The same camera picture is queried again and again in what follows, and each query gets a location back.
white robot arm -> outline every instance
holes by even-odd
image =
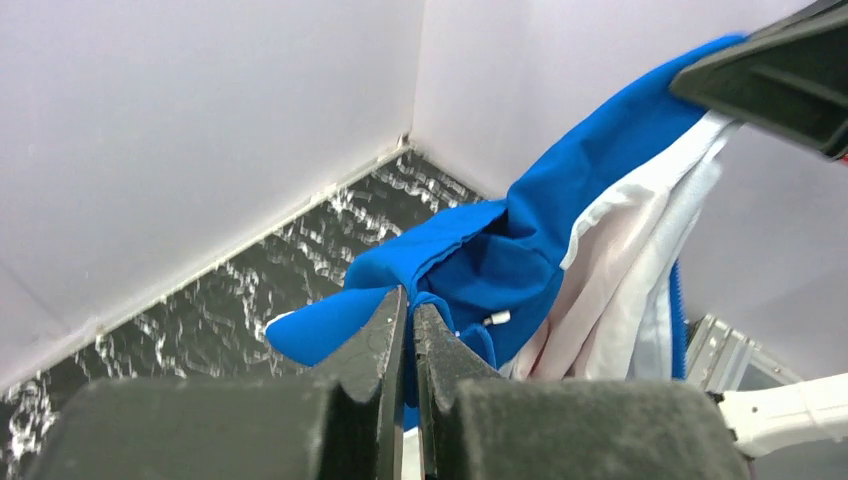
[[[817,440],[848,436],[848,373],[717,399],[740,452],[750,458]]]

white fabric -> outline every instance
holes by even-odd
[[[502,372],[516,379],[670,378],[669,269],[718,178],[712,159],[735,131],[731,124],[706,114],[580,215],[559,296]]]
[[[418,429],[403,432],[402,460],[400,478],[402,480],[421,480],[421,440]]]

blue fabric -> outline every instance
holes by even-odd
[[[680,285],[680,264],[674,262],[669,275],[669,304],[671,306],[671,378],[686,378],[686,312],[683,308],[683,288]]]
[[[364,325],[379,303],[378,291],[400,284],[409,295],[410,320],[418,305],[435,304],[451,331],[500,367],[553,305],[564,275],[559,264],[577,216],[704,115],[668,93],[671,80],[700,58],[744,40],[720,38],[632,83],[554,144],[505,199],[442,211],[362,254],[347,272],[344,292],[270,325],[269,342],[313,365]],[[504,310],[511,314],[509,322],[482,326],[486,317]],[[408,352],[405,400],[417,406],[412,349]]]

wet dark surface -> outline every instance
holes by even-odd
[[[265,323],[341,289],[353,258],[479,197],[405,154],[0,397],[0,478],[21,478],[64,403],[104,377],[276,376],[297,365],[270,350]]]

clothing pile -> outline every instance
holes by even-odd
[[[268,341],[315,365],[403,285],[410,315],[434,304],[510,378],[682,378],[676,259],[738,123],[668,86],[683,68],[744,41],[722,37],[643,76],[563,136],[505,198],[442,211],[364,253],[342,292],[273,321]],[[417,395],[411,356],[406,362],[412,428]]]

